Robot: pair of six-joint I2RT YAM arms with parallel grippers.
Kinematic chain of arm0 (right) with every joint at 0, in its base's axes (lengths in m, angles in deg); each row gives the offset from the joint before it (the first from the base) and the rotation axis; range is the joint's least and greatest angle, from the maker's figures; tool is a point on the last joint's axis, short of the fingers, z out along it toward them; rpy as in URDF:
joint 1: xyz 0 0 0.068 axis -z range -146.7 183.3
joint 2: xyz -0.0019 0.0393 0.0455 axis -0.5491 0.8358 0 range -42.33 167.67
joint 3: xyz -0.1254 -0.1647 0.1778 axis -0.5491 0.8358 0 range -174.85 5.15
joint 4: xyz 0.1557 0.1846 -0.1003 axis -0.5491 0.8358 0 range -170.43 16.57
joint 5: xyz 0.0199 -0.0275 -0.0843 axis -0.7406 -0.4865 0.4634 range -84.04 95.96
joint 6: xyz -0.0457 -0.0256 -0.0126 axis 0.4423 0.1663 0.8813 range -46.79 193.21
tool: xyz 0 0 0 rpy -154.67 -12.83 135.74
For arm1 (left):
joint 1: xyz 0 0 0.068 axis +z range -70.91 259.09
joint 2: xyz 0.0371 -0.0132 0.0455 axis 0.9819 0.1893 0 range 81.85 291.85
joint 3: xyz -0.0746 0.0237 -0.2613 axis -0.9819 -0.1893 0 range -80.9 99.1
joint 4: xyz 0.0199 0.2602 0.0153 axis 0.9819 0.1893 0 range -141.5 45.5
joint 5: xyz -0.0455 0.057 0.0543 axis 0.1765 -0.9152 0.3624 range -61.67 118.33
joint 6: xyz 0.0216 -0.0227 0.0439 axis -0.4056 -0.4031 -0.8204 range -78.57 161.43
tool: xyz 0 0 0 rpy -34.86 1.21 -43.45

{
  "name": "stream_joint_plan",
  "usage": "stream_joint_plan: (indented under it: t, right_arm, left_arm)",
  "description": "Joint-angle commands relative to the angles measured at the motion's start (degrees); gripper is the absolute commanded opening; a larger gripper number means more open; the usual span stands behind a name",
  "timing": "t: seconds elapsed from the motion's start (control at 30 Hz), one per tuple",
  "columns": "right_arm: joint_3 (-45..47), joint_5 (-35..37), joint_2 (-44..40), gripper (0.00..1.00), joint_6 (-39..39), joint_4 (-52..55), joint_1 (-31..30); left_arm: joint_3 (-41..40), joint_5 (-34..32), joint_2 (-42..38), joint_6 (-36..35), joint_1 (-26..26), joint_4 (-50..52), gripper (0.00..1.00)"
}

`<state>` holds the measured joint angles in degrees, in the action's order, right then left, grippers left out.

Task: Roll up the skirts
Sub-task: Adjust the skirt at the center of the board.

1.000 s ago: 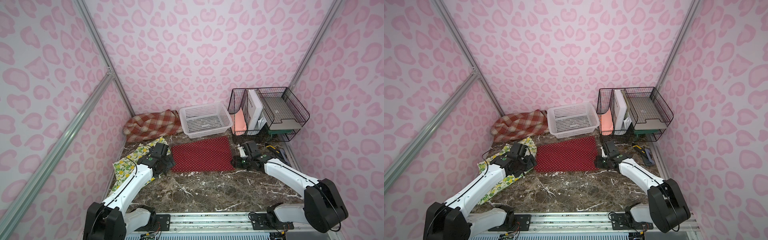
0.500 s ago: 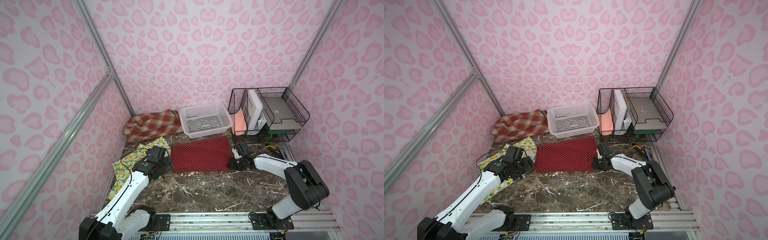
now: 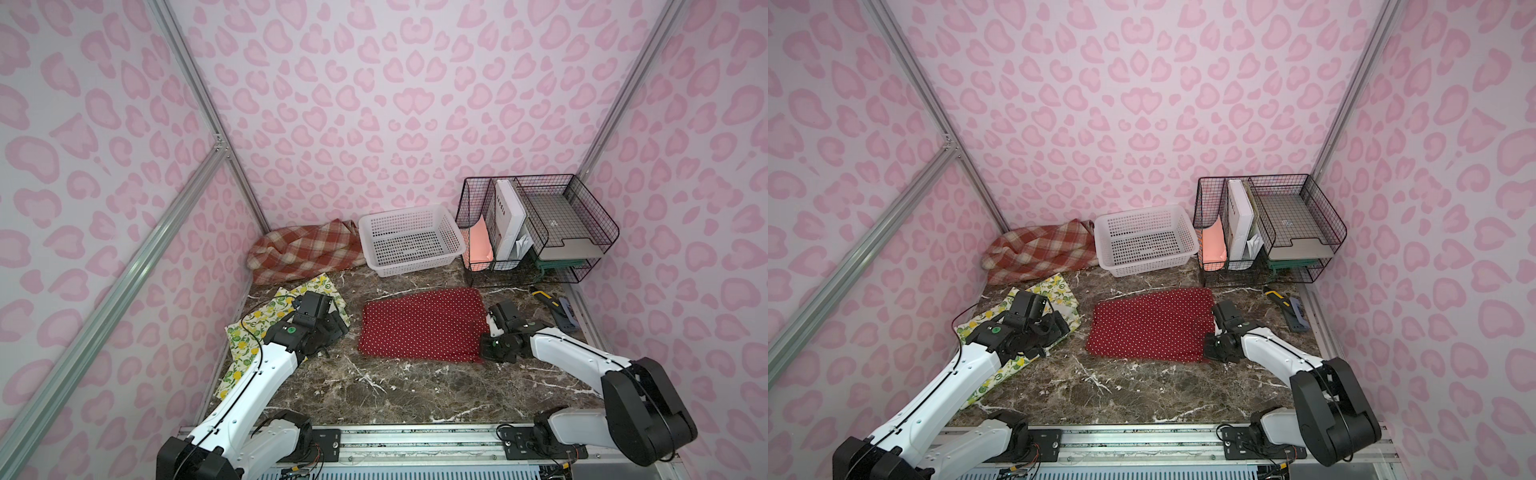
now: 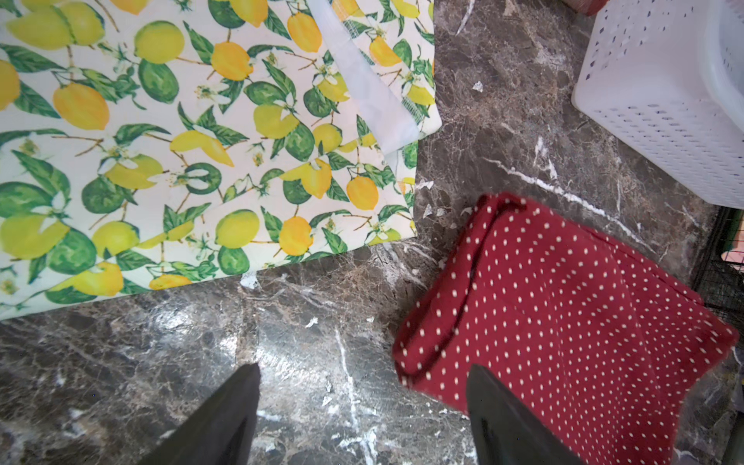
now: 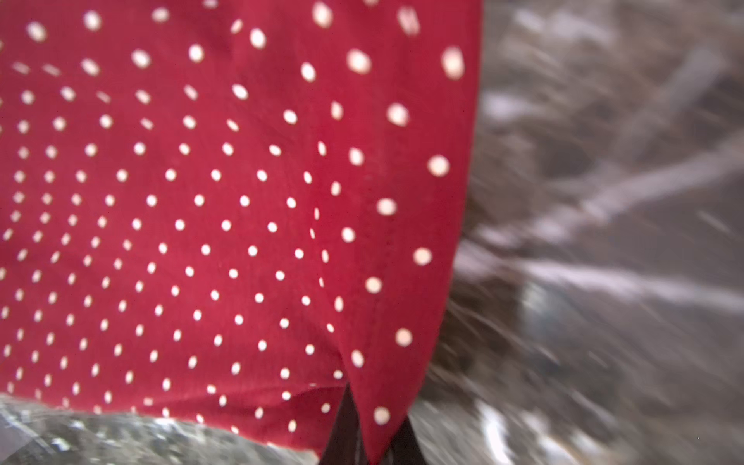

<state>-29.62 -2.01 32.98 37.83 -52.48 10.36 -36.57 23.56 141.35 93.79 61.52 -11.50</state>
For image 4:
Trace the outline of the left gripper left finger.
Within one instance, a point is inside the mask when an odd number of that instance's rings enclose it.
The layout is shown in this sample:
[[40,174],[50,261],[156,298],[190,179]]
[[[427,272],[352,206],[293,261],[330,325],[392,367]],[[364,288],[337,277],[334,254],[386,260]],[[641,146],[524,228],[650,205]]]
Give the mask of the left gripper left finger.
[[244,364],[141,464],[246,464],[257,427],[261,370]]

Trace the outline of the red polka dot skirt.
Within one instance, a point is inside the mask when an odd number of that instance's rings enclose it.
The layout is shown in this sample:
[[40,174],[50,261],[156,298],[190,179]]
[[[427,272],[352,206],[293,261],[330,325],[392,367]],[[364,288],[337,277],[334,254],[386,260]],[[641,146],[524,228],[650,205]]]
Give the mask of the red polka dot skirt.
[[480,197],[393,345],[402,385],[465,411],[486,367],[587,464],[668,464],[682,404],[737,331],[625,243]]

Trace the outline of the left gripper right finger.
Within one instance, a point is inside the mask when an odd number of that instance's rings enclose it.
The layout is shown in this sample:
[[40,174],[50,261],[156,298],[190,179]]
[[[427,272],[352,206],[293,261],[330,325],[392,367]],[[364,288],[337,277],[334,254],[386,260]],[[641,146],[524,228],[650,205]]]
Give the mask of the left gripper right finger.
[[484,366],[471,366],[467,407],[480,465],[581,463]]

